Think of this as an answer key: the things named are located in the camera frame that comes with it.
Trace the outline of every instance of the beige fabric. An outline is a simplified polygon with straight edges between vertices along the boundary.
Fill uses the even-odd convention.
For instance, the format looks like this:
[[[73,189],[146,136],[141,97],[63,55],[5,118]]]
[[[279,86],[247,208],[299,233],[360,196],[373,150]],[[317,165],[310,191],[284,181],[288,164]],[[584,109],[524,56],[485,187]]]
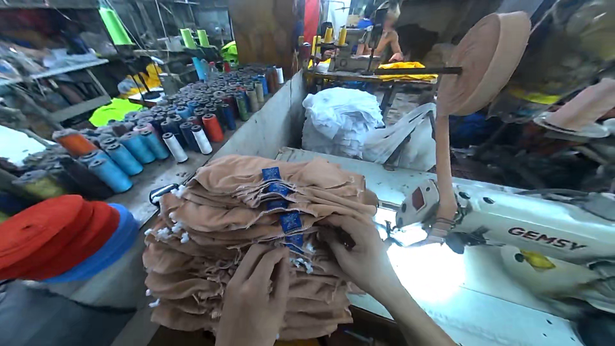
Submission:
[[[585,88],[545,121],[562,129],[579,131],[595,123],[615,107],[615,79],[603,78],[600,83]]]
[[[506,85],[517,68],[531,23],[524,12],[489,14],[461,39],[448,66],[463,68],[461,75],[445,74],[438,86],[435,151],[440,205],[436,218],[453,220],[457,203],[453,193],[448,116],[465,116],[483,108]],[[448,230],[436,222],[433,229]]]
[[[262,169],[278,167],[280,179],[263,180]],[[269,192],[276,183],[288,196]],[[288,206],[267,210],[267,202]],[[284,340],[330,334],[350,323],[351,287],[317,237],[331,232],[329,215],[370,223],[378,197],[365,178],[324,159],[286,163],[225,156],[200,168],[185,186],[160,199],[161,221],[146,235],[146,285],[160,299],[152,321],[184,331],[215,331],[224,290],[249,246],[266,243],[291,250],[291,281]],[[280,216],[298,215],[301,226],[284,233]]]

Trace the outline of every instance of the clothing pile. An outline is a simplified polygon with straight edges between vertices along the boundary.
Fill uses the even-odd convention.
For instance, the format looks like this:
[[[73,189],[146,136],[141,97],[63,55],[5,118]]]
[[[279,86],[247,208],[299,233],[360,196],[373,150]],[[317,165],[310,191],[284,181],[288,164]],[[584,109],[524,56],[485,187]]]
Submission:
[[[215,331],[224,290],[254,243],[291,251],[287,312],[279,338],[331,334],[352,317],[343,274],[321,232],[329,215],[372,223],[377,197],[365,178],[319,158],[287,163],[229,155],[197,170],[160,198],[161,221],[146,231],[152,321],[172,329]]]

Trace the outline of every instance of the wooden panel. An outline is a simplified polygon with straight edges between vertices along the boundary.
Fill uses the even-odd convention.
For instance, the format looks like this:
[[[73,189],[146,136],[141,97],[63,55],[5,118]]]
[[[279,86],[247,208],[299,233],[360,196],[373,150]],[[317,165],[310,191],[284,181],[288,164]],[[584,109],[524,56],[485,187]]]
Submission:
[[[240,63],[267,63],[291,76],[296,0],[229,0]]]

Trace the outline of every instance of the white fabric pile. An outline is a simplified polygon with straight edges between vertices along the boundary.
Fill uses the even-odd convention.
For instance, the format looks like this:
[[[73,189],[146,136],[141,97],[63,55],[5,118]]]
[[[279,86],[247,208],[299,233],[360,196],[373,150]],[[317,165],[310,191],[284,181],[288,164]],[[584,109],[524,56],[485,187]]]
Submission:
[[[305,150],[329,155],[362,158],[367,132],[384,126],[378,100],[355,89],[334,87],[303,100]]]

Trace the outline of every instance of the orange thread spool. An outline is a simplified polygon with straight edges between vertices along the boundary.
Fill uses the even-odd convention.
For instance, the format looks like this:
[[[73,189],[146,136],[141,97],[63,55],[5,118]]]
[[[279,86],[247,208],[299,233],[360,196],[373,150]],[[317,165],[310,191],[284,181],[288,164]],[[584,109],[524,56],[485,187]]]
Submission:
[[[214,114],[203,115],[203,127],[207,138],[212,142],[222,142],[224,140],[224,134],[222,134],[222,127]]]
[[[73,129],[55,131],[52,137],[73,156],[83,156],[98,149],[92,142]]]

